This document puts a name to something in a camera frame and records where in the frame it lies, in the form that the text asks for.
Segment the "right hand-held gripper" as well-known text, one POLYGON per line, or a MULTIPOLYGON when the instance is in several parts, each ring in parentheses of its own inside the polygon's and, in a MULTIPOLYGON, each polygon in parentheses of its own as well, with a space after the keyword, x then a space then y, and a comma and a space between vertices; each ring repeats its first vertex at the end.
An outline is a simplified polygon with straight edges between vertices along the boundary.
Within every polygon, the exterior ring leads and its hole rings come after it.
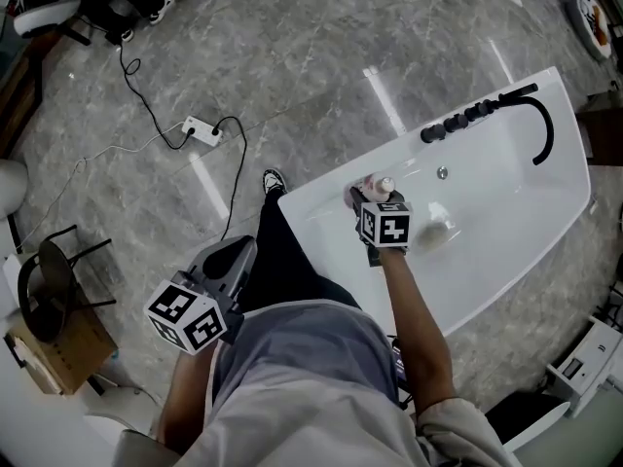
POLYGON ((388 202, 365 202, 361 191, 351 186, 348 189, 349 207, 359 212, 359 237, 366 244, 370 267, 381 265, 380 251, 395 249, 403 255, 410 243, 412 206, 404 202, 404 196, 394 190, 388 202))

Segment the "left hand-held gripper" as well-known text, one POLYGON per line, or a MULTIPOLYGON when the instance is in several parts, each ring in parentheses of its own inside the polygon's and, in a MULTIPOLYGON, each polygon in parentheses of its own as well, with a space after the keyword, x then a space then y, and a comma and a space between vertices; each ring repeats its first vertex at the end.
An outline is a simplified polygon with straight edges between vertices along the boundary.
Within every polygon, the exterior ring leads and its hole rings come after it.
POLYGON ((243 321, 239 310, 256 307, 250 281, 256 257, 248 234, 210 245, 188 271, 160 283, 145 316, 164 341, 190 355, 217 340, 232 344, 243 321))

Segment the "small pink bottle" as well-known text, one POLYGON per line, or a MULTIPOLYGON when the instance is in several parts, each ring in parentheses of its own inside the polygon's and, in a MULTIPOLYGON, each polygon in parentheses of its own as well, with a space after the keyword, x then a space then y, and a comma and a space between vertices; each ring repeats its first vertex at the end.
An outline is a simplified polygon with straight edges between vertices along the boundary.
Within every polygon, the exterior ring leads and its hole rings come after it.
POLYGON ((395 190, 395 182, 391 177, 379 173, 371 173, 355 180, 345 189, 344 199, 347 207, 352 207, 355 202, 351 190, 357 190, 365 200, 387 202, 395 190))

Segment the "white bathtub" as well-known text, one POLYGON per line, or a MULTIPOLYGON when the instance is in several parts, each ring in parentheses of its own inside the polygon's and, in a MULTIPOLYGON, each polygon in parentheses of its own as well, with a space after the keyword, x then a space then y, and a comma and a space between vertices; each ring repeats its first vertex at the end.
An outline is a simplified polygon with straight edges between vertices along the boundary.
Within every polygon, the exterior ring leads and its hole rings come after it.
POLYGON ((349 291, 387 333, 394 321, 383 272, 369 266, 345 204, 349 184, 391 177, 413 207, 407 263, 437 325, 450 334, 492 304, 561 239, 591 195, 586 157, 559 71, 518 82, 549 111, 554 146, 531 106, 498 110, 431 144, 413 130, 288 193, 279 202, 315 270, 349 291), (437 169, 446 166, 445 180, 437 169))

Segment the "person's left forearm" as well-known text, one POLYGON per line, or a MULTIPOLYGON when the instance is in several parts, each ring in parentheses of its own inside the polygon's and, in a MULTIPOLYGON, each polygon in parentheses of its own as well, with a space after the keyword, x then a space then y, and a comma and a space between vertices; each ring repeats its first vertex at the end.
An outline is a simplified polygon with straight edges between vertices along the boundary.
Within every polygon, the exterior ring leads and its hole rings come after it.
POLYGON ((157 441, 184 455, 203 430, 210 368, 218 342, 190 355, 181 352, 160 417, 157 441))

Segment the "person's right forearm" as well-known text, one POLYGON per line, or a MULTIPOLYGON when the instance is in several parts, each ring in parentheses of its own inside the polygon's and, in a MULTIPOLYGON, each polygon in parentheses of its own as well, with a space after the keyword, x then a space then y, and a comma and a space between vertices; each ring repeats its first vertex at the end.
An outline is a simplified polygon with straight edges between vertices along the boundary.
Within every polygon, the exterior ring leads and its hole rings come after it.
POLYGON ((380 251, 407 382, 416 414, 456 396, 452 359, 404 255, 380 251))

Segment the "person's black trousers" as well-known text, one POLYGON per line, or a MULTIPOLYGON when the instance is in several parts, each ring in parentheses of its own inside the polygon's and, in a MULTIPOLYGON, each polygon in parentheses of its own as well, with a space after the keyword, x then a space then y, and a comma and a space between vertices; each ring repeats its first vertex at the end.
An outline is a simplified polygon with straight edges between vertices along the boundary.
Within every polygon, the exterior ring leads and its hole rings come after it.
POLYGON ((330 300, 357 307, 339 284, 319 275, 278 206, 282 189, 268 191, 260 213, 257 256, 238 296, 242 311, 295 301, 330 300))

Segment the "person's black white shoe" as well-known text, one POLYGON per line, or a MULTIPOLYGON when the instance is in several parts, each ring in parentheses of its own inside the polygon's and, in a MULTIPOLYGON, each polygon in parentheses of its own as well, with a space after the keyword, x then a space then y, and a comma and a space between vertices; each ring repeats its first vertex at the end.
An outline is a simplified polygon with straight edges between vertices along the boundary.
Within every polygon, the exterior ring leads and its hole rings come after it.
POLYGON ((284 195, 287 187, 282 174, 276 168, 268 168, 263 174, 263 189, 267 196, 270 193, 284 195))

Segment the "white power strip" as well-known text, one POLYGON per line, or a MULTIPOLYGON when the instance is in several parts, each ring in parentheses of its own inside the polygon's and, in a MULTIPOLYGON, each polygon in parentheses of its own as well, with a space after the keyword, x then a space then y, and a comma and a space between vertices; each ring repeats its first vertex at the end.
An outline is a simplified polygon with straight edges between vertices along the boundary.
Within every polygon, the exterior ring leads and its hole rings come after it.
POLYGON ((186 118, 182 125, 182 132, 210 147, 216 147, 223 136, 222 130, 193 116, 186 118))

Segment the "person's light grey shirt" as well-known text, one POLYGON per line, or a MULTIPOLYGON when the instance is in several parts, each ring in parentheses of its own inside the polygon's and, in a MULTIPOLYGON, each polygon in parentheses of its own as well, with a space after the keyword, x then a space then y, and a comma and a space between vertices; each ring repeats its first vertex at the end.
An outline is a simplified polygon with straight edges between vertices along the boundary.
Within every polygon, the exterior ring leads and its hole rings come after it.
POLYGON ((184 455, 127 432, 113 467, 513 467, 456 396, 408 415, 390 344, 329 300, 252 311, 210 368, 203 430, 184 455))

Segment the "brown cardboard box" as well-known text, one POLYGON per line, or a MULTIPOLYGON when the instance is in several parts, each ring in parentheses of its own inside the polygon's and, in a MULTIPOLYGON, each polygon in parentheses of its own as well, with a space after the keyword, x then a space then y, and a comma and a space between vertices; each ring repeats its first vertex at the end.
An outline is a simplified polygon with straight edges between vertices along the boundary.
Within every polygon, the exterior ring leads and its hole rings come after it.
POLYGON ((15 344, 17 357, 45 394, 74 394, 117 350, 91 309, 72 313, 53 342, 38 341, 19 314, 7 335, 15 344))

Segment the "black waist-worn device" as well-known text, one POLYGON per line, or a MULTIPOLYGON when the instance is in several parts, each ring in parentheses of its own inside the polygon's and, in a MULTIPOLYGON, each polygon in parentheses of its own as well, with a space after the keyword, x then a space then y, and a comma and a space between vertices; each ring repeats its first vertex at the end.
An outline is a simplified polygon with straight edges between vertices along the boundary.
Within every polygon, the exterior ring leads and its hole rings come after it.
POLYGON ((400 408, 403 411, 406 411, 409 405, 413 402, 413 395, 410 391, 410 387, 407 382, 407 376, 405 372, 404 362, 402 359, 402 354, 401 354, 398 338, 396 336, 389 336, 388 339, 390 342, 393 359, 395 363, 395 368, 396 368, 396 373, 397 373, 397 385, 398 385, 398 388, 403 393, 406 394, 405 398, 401 398, 399 400, 399 404, 400 404, 400 408))

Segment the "black folding chair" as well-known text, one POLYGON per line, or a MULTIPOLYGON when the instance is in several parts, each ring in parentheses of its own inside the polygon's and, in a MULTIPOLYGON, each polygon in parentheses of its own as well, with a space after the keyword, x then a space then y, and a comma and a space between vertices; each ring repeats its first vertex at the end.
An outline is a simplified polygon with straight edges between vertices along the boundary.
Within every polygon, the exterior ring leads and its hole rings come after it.
POLYGON ((68 257, 55 239, 76 230, 77 226, 73 225, 48 235, 18 273, 20 314, 32 336, 43 343, 55 342, 60 337, 72 313, 117 302, 111 299, 92 304, 81 300, 84 290, 74 272, 76 264, 111 244, 112 239, 108 238, 68 257))

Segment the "black hand shower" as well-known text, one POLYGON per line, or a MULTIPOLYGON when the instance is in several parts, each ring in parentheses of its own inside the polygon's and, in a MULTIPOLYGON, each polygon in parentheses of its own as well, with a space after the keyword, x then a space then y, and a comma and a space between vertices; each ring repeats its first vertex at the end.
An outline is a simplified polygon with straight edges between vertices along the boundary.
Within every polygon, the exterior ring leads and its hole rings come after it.
POLYGON ((518 89, 512 90, 508 93, 501 93, 498 96, 499 102, 509 102, 510 100, 515 100, 518 98, 522 98, 526 95, 534 93, 538 91, 538 85, 536 83, 527 84, 518 89))

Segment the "dark wooden cabinet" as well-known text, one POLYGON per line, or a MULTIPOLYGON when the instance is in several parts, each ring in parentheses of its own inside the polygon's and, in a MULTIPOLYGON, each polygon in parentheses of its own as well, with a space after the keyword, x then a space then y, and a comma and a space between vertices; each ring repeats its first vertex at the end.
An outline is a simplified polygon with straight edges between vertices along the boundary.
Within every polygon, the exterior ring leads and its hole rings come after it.
POLYGON ((588 140, 588 163, 623 167, 623 90, 590 95, 576 120, 588 140))

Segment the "white boxy appliance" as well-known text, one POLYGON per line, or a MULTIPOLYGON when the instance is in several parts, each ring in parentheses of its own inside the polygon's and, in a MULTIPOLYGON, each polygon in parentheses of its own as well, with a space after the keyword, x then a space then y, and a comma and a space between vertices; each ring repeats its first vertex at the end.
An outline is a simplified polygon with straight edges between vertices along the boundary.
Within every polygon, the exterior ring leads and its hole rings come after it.
POLYGON ((553 378, 549 390, 569 403, 567 417, 581 414, 599 388, 613 376, 620 357, 623 357, 623 334, 590 316, 587 331, 571 346, 568 355, 546 367, 548 376, 553 378))

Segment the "white round pet bed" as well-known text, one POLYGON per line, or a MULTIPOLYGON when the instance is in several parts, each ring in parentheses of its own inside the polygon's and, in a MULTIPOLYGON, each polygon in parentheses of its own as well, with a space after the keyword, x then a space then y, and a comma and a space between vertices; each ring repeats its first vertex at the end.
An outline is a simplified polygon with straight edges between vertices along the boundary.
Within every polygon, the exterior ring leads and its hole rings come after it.
POLYGON ((611 56, 605 13, 596 0, 568 0, 569 21, 588 53, 598 62, 611 56))

